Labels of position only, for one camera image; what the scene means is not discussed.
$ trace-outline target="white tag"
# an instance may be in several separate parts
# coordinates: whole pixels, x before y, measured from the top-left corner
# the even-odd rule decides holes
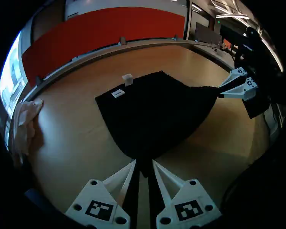
[[[117,98],[117,97],[125,94],[125,91],[122,91],[121,89],[119,89],[119,90],[117,90],[117,91],[115,91],[115,92],[113,92],[111,94],[113,95],[114,98]]]

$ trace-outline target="black cloth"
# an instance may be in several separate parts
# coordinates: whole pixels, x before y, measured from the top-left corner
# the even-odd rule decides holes
[[[121,89],[125,94],[114,98]],[[219,94],[216,87],[188,87],[163,71],[121,84],[95,98],[118,147],[145,162],[189,137],[204,121]]]

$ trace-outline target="white cloth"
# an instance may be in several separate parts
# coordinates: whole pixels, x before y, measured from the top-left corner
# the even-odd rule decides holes
[[[43,100],[18,103],[14,113],[13,160],[15,166],[22,163],[23,155],[29,155],[29,145],[35,135],[33,119],[42,108]]]

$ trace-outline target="red wall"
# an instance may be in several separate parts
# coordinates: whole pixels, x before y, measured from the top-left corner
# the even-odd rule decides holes
[[[75,56],[126,40],[183,37],[185,18],[143,7],[117,7],[92,11],[59,24],[35,41],[22,55],[31,86]]]

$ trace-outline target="ceiling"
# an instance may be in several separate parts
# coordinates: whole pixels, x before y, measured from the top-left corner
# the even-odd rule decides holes
[[[192,2],[196,5],[198,5],[199,7],[201,7],[204,11],[206,11],[212,17],[215,17],[216,15],[224,14],[224,12],[215,8],[215,6],[211,0],[192,0]],[[248,20],[247,23],[251,27],[253,27],[253,28],[258,27],[259,22],[254,17],[252,12],[241,1],[239,1],[239,0],[213,0],[213,2],[216,5],[230,11],[231,13],[237,13],[237,9],[238,9],[238,11],[240,13],[249,16],[250,20]],[[233,20],[233,19],[227,19],[227,20],[235,21],[236,23],[241,24],[240,22]]]

